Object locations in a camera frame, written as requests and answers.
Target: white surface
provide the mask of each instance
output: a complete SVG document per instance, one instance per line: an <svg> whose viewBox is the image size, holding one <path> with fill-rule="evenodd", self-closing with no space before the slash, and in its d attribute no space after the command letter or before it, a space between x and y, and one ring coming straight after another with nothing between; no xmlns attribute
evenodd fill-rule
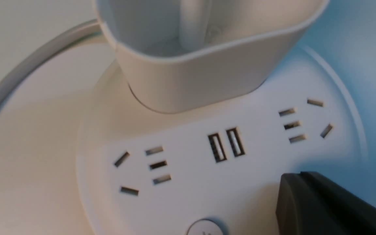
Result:
<svg viewBox="0 0 376 235"><path fill-rule="evenodd" d="M181 0L179 42L188 51L201 49L212 10L212 0Z"/></svg>
<svg viewBox="0 0 376 235"><path fill-rule="evenodd" d="M187 235L223 235L223 231L210 220L200 220L190 227Z"/></svg>
<svg viewBox="0 0 376 235"><path fill-rule="evenodd" d="M31 74L0 112L0 235L93 234L76 185L76 134L113 58L103 37L87 40Z"/></svg>
<svg viewBox="0 0 376 235"><path fill-rule="evenodd" d="M295 49L256 91L178 114L140 104L112 64L79 131L77 175L97 235L184 235L210 219L228 234L277 234L275 207L285 172L319 171L351 192L367 162L364 130L340 79L314 51ZM307 104L307 98L324 107ZM295 108L296 113L279 116ZM301 126L285 130L284 125ZM325 137L322 131L333 125ZM234 157L226 130L237 127L245 155ZM219 133L226 161L215 162L208 135ZM291 144L289 138L306 135ZM146 156L158 146L163 152ZM119 167L124 152L130 155ZM166 161L154 170L150 164ZM152 180L170 174L171 180ZM120 192L121 187L138 195Z"/></svg>
<svg viewBox="0 0 376 235"><path fill-rule="evenodd" d="M268 25L273 27L259 34L253 34L261 21L256 13L234 7L229 11L231 17L225 21L232 27L221 30L235 40L211 43L182 55L176 54L180 53L176 47L176 53L168 57L148 55L145 50L158 42L162 42L159 45L163 50L175 46L173 40L179 34L179 1L94 2L103 32L116 51L117 61L134 95L152 110L179 113L244 95L259 87L326 9L329 0L283 0L277 1L280 3L277 8L272 3L262 4L259 10L271 13L265 16L280 17L271 17L275 23L269 20ZM236 1L235 5L253 8L255 2ZM224 2L214 1L213 8L220 8L218 5L222 4ZM289 5L302 7L288 8ZM238 17L250 21L240 21L243 24L237 25ZM247 29L248 34L238 38L239 33L234 30L237 26Z"/></svg>
<svg viewBox="0 0 376 235"><path fill-rule="evenodd" d="M94 18L89 0L0 0L0 80L38 47Z"/></svg>

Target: black object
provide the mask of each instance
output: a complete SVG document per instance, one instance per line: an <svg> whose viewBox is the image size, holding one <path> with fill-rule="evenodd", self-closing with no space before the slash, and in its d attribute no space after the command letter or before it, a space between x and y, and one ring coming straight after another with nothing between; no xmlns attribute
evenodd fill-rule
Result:
<svg viewBox="0 0 376 235"><path fill-rule="evenodd" d="M283 174L280 235L376 235L376 208L317 172Z"/></svg>

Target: table surface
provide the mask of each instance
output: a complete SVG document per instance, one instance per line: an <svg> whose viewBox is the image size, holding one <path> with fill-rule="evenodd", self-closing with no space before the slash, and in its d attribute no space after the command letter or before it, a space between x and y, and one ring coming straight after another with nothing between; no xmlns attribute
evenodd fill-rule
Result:
<svg viewBox="0 0 376 235"><path fill-rule="evenodd" d="M0 80L65 30L95 18L82 0L0 0ZM114 55L102 36L32 73L0 112L0 235L92 235L75 141L91 89Z"/></svg>

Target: electrical outlet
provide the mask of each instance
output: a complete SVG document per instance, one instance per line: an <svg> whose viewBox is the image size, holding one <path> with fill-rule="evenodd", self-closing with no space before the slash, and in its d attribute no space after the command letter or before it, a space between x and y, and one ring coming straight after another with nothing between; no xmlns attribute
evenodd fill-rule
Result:
<svg viewBox="0 0 376 235"><path fill-rule="evenodd" d="M226 235L278 234L283 173L345 179L329 170L364 161L356 108L314 52L291 54L257 91L173 115L142 106L119 68L106 73L77 156L95 233L186 235L206 219Z"/></svg>

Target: outlet slot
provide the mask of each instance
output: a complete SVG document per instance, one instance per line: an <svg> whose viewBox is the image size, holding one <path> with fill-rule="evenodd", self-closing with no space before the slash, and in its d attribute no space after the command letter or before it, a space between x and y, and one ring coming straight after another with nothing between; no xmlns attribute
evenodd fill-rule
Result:
<svg viewBox="0 0 376 235"><path fill-rule="evenodd" d="M154 147L152 149L148 149L148 150L145 151L146 156L154 155L154 154L157 154L157 153L160 153L160 152L163 152L162 146Z"/></svg>
<svg viewBox="0 0 376 235"><path fill-rule="evenodd" d="M139 196L139 190L127 187L121 187L120 192L128 195Z"/></svg>
<svg viewBox="0 0 376 235"><path fill-rule="evenodd" d="M328 133L330 133L330 131L333 129L333 126L331 124L328 124L326 128L324 128L324 130L322 131L322 133L320 134L321 137L323 138L326 138L326 136L328 135Z"/></svg>
<svg viewBox="0 0 376 235"><path fill-rule="evenodd" d="M118 168L129 156L129 152L125 152L123 155L121 155L121 157L114 163L115 167Z"/></svg>
<svg viewBox="0 0 376 235"><path fill-rule="evenodd" d="M278 113L280 117L287 116L287 115L295 113L295 108L279 111Z"/></svg>
<svg viewBox="0 0 376 235"><path fill-rule="evenodd" d="M297 135L297 136L290 138L290 143L297 143L306 139L307 139L306 135Z"/></svg>
<svg viewBox="0 0 376 235"><path fill-rule="evenodd" d="M154 169L161 168L161 167L164 167L164 166L167 166L166 161L157 162L157 163L149 165L150 170L154 170Z"/></svg>
<svg viewBox="0 0 376 235"><path fill-rule="evenodd" d="M299 126L301 126L300 121L291 122L291 123L285 124L284 125L284 129L285 130L289 130L289 129L292 129L292 128L295 128L295 127L299 127Z"/></svg>
<svg viewBox="0 0 376 235"><path fill-rule="evenodd" d="M223 162L227 160L224 154L223 145L221 144L220 136L218 133L209 135L209 141L211 150L213 151L214 159L216 163Z"/></svg>
<svg viewBox="0 0 376 235"><path fill-rule="evenodd" d="M233 155L235 157L242 156L245 154L242 141L239 137L239 132L237 128L226 130L228 141L230 141L231 150L233 151Z"/></svg>
<svg viewBox="0 0 376 235"><path fill-rule="evenodd" d="M158 185L160 183L165 183L165 182L170 181L170 180L172 180L170 175L164 175L164 176L158 177L156 179L153 179L153 184Z"/></svg>
<svg viewBox="0 0 376 235"><path fill-rule="evenodd" d="M324 103L318 100L307 99L307 103L311 105L319 106L319 107L324 107Z"/></svg>

